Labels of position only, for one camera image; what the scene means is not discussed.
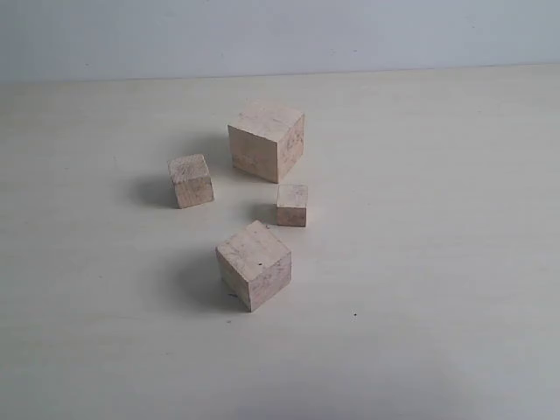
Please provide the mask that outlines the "second largest wooden cube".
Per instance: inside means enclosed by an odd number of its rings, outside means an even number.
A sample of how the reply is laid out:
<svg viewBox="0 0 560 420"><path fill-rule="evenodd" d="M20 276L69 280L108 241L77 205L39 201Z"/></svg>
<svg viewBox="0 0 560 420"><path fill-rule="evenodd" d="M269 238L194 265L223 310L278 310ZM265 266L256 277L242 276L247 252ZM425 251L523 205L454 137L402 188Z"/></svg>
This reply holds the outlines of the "second largest wooden cube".
<svg viewBox="0 0 560 420"><path fill-rule="evenodd" d="M249 312L291 281L291 251L259 220L219 244L215 253L222 280Z"/></svg>

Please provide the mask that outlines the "third largest wooden cube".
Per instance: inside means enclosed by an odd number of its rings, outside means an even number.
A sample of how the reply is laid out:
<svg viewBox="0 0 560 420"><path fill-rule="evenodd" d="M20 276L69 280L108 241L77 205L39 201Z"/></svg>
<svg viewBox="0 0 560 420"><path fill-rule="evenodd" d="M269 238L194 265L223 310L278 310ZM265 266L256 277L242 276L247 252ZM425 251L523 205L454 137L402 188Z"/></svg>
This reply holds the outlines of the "third largest wooden cube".
<svg viewBox="0 0 560 420"><path fill-rule="evenodd" d="M210 172L202 154L176 157L168 162L168 170L179 208L214 200Z"/></svg>

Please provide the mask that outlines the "smallest wooden cube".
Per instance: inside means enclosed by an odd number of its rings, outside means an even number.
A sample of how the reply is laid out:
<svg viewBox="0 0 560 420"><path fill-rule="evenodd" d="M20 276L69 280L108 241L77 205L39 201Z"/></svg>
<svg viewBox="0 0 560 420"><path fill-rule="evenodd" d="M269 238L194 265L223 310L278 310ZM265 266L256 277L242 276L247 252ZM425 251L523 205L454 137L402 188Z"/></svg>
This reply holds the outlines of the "smallest wooden cube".
<svg viewBox="0 0 560 420"><path fill-rule="evenodd" d="M304 228L307 224L308 187L279 185L276 196L276 224Z"/></svg>

